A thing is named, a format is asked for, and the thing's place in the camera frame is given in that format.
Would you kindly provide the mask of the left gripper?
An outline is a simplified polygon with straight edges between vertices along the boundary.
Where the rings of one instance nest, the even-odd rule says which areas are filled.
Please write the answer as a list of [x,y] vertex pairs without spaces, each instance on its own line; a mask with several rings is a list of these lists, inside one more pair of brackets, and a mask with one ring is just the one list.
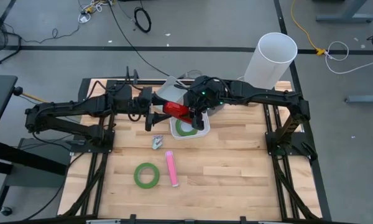
[[163,106],[167,103],[167,100],[161,98],[157,94],[152,94],[152,87],[143,87],[138,97],[134,98],[136,104],[136,110],[139,115],[145,117],[145,130],[151,131],[152,126],[166,119],[171,118],[169,114],[151,113],[150,106]]

